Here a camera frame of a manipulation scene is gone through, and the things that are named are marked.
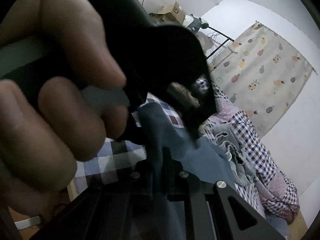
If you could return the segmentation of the person's left hand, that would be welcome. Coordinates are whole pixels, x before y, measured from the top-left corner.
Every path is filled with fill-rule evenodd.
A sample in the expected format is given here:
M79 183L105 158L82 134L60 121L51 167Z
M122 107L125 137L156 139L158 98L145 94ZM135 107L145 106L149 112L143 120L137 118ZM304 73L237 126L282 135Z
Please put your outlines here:
M89 84L125 86L101 17L87 0L16 0L1 23L1 45L27 33L51 38ZM16 83L1 81L1 200L30 217L70 183L77 161L92 159L106 138L124 133L128 116L115 105L97 113L63 77L46 82L37 99L35 110Z

